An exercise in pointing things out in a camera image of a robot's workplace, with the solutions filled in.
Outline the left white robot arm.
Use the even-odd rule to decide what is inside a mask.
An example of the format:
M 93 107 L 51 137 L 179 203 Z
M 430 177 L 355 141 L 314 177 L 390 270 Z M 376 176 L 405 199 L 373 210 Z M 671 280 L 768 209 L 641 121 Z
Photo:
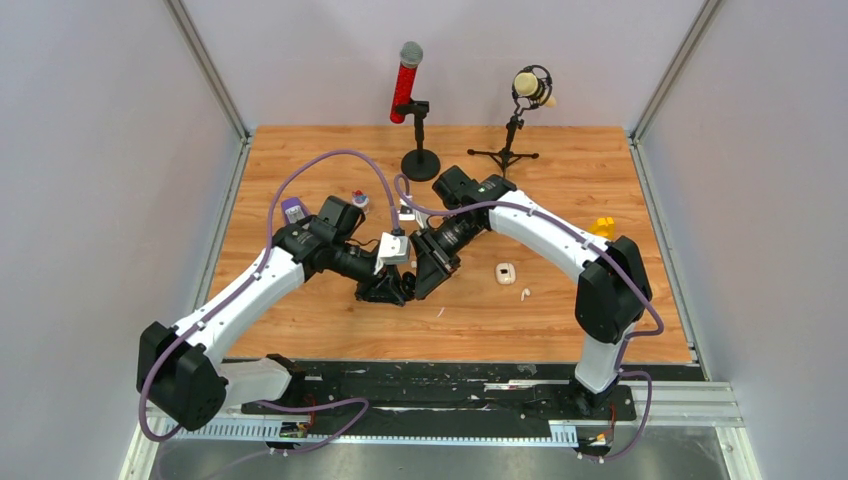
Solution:
M 266 311 L 317 273 L 355 281 L 359 301 L 409 301 L 398 270 L 409 257 L 408 237 L 396 228 L 366 250 L 351 239 L 364 219 L 360 208 L 330 196 L 318 214 L 278 229 L 254 263 L 200 309 L 172 326 L 151 323 L 139 342 L 140 409 L 153 404 L 187 431 L 233 405 L 270 401 L 283 413 L 298 411 L 307 389 L 294 378 L 291 361 L 277 354 L 236 363 L 224 357 Z

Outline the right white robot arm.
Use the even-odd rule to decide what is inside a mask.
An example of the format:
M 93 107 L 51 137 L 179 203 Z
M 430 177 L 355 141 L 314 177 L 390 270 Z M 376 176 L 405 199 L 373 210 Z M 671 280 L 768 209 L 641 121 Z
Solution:
M 568 395 L 577 413 L 596 417 L 611 403 L 623 347 L 652 298 L 638 245 L 580 230 L 539 206 L 499 175 L 483 181 L 452 166 L 433 190 L 447 209 L 437 227 L 410 236 L 416 272 L 405 280 L 418 300 L 448 280 L 459 253 L 485 231 L 511 238 L 548 260 L 576 287 L 574 316 L 585 337 Z

